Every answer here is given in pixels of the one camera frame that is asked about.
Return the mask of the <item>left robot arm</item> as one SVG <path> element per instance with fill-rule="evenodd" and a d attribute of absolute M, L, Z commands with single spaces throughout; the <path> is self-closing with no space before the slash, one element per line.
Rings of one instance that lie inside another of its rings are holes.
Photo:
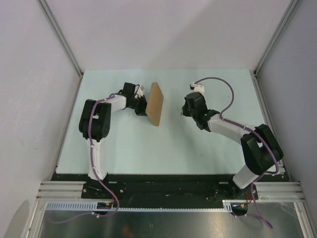
<path fill-rule="evenodd" d="M 89 148 L 89 173 L 93 180 L 103 180 L 108 169 L 102 158 L 102 144 L 110 131 L 111 115 L 126 108 L 133 109 L 137 116 L 146 115 L 146 96 L 143 86 L 125 82 L 117 93 L 101 100 L 87 99 L 79 121 L 79 131 Z"/>

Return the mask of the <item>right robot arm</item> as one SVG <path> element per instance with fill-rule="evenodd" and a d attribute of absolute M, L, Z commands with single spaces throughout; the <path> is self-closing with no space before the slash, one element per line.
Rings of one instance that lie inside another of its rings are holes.
<path fill-rule="evenodd" d="M 274 174 L 279 173 L 277 163 L 284 154 L 269 126 L 250 126 L 221 117 L 220 112 L 207 108 L 200 92 L 190 93 L 184 99 L 182 114 L 191 117 L 200 130 L 223 135 L 242 147 L 245 165 L 228 187 L 232 198 L 240 199 L 246 194 L 246 187 L 271 167 L 275 167 Z"/>

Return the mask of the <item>brown cardboard express box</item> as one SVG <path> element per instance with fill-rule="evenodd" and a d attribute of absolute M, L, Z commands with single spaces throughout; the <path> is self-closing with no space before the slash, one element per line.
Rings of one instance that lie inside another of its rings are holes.
<path fill-rule="evenodd" d="M 151 84 L 146 115 L 154 126 L 159 126 L 164 96 L 157 82 Z"/>

